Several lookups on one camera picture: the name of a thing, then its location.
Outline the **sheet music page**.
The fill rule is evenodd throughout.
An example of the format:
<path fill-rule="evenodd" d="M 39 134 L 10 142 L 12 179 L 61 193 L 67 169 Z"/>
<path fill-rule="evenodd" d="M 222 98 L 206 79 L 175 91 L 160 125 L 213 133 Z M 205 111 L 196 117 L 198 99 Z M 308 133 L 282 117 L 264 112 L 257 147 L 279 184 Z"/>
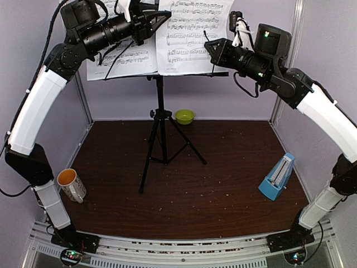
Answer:
<path fill-rule="evenodd" d="M 136 45 L 131 37 L 122 41 L 110 53 L 109 48 L 101 50 L 95 61 L 86 61 L 86 78 L 88 81 L 116 77 L 145 75 L 157 72 L 156 37 L 144 40 Z"/>
<path fill-rule="evenodd" d="M 227 68 L 211 63 L 204 43 L 226 38 L 233 1 L 159 1 L 171 17 L 156 32 L 158 73 L 163 76 L 211 74 Z"/>

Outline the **black folding music stand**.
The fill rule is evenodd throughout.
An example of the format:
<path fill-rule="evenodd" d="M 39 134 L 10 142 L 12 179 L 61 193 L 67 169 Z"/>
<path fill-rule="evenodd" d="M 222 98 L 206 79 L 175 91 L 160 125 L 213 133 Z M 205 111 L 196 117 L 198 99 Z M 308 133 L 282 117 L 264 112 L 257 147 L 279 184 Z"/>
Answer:
<path fill-rule="evenodd" d="M 197 150 L 197 148 L 192 144 L 189 138 L 184 134 L 184 132 L 180 129 L 178 123 L 174 120 L 172 116 L 172 112 L 165 109 L 164 106 L 164 83 L 163 76 L 159 74 L 151 74 L 146 75 L 147 80 L 154 80 L 156 82 L 157 89 L 157 100 L 158 100 L 158 108 L 150 111 L 150 117 L 153 118 L 153 126 L 151 129 L 151 133 L 148 139 L 148 151 L 146 155 L 146 162 L 144 165 L 143 175 L 141 178 L 141 183 L 139 186 L 138 192 L 143 194 L 144 186 L 148 174 L 149 164 L 152 161 L 156 161 L 161 163 L 164 166 L 167 166 L 172 160 L 174 160 L 185 148 L 190 147 L 196 156 L 200 159 L 203 165 L 207 164 L 207 161 L 203 158 L 201 153 Z M 168 157 L 167 154 L 167 137 L 166 137 L 166 122 L 170 122 L 173 127 L 176 129 L 178 134 L 185 140 L 185 144 L 171 157 Z M 162 151 L 162 158 L 158 159 L 152 155 L 155 141 L 158 141 L 160 144 L 160 148 Z"/>

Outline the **blue metronome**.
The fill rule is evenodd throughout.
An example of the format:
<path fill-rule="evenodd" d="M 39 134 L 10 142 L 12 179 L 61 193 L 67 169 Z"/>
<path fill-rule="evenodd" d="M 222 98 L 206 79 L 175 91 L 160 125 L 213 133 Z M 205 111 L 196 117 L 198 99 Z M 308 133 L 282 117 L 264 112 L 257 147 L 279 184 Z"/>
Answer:
<path fill-rule="evenodd" d="M 285 155 L 276 163 L 274 168 L 263 179 L 258 189 L 268 199 L 275 201 L 286 189 L 290 179 L 295 157 L 290 153 Z"/>

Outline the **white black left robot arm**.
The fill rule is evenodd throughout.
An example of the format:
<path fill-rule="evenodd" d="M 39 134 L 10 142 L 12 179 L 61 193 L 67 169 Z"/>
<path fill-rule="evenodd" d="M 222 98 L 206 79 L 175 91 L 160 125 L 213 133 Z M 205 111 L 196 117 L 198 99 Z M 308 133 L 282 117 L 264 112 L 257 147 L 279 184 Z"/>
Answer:
<path fill-rule="evenodd" d="M 171 17 L 157 4 L 118 1 L 114 17 L 101 17 L 101 1 L 62 1 L 55 10 L 66 29 L 64 42 L 44 49 L 35 76 L 14 117 L 4 142 L 5 162 L 33 188 L 53 224 L 55 234 L 68 248 L 83 245 L 54 184 L 54 175 L 37 134 L 54 100 L 74 77 L 81 63 L 110 45 L 131 37 L 137 45 L 150 39 Z"/>

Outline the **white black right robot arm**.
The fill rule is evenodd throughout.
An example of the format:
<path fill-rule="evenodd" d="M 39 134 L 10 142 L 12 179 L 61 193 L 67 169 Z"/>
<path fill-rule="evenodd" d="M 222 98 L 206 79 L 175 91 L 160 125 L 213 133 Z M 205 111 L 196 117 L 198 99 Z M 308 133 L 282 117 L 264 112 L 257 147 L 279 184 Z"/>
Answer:
<path fill-rule="evenodd" d="M 356 124 L 337 106 L 320 85 L 298 68 L 286 68 L 291 34 L 259 24 L 253 50 L 221 38 L 204 44 L 211 63 L 248 76 L 262 90 L 274 91 L 291 108 L 314 121 L 342 151 L 332 169 L 332 179 L 308 206 L 301 210 L 287 232 L 267 236 L 271 252 L 313 242 L 311 230 L 344 198 L 356 193 Z"/>

